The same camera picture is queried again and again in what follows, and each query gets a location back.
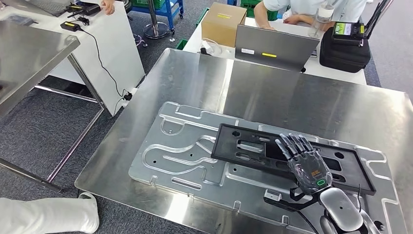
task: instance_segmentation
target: white shirt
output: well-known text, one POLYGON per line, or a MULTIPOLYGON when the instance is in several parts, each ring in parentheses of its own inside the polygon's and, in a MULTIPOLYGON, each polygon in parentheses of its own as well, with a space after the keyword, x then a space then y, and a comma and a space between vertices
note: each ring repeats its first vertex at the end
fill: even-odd
MULTIPOLYGON (((325 0, 263 0, 269 11, 278 11, 290 5, 293 15, 315 15, 325 0)), ((357 22, 366 6, 367 0, 329 0, 334 6, 332 21, 357 22)))

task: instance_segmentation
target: white cable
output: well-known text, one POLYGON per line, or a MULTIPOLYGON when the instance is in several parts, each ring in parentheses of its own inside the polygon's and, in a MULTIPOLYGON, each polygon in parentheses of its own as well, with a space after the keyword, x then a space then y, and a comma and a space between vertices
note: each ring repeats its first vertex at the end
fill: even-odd
POLYGON ((202 38, 202 40, 209 40, 210 42, 212 42, 212 43, 214 43, 218 48, 220 48, 220 53, 219 53, 219 55, 221 55, 222 54, 222 47, 216 42, 216 41, 214 41, 214 40, 211 40, 211 39, 209 39, 209 38, 202 38))

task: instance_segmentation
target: black bag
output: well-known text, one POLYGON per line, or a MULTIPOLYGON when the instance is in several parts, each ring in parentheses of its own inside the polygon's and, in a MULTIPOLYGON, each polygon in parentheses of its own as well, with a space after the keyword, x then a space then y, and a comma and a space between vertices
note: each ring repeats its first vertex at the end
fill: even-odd
POLYGON ((356 73, 370 61, 370 47, 367 39, 362 47, 332 43, 333 27, 329 28, 321 41, 320 64, 325 67, 356 73))

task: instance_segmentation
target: yellow sticker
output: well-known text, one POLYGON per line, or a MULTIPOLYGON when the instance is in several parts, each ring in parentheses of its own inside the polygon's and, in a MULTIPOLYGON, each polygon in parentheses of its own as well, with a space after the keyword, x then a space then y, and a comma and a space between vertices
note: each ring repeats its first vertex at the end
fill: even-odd
POLYGON ((273 57, 273 58, 276 58, 276 57, 277 57, 276 55, 268 54, 268 53, 262 53, 262 55, 268 56, 268 57, 273 57))
POLYGON ((221 17, 221 18, 224 18, 224 19, 229 19, 229 18, 231 18, 231 17, 229 17, 229 16, 222 15, 222 14, 218 14, 217 16, 218 16, 218 17, 221 17))

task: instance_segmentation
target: stainless steel table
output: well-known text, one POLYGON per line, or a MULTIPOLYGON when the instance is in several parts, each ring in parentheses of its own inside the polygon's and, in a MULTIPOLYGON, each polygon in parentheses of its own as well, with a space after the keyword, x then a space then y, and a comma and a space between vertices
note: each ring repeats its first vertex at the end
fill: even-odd
MULTIPOLYGON (((80 42, 75 36, 0 21, 0 115, 15 106, 33 87, 101 104, 99 98, 83 97, 37 85, 67 57, 96 97, 94 88, 74 55, 71 54, 79 45, 80 42)), ((54 191, 60 191, 61 188, 52 184, 52 181, 102 112, 103 109, 96 114, 47 179, 40 178, 1 158, 0 167, 54 191)))
POLYGON ((413 233, 413 106, 405 93, 172 49, 154 65, 75 186, 207 233, 290 233, 129 177, 166 101, 383 151, 413 233))

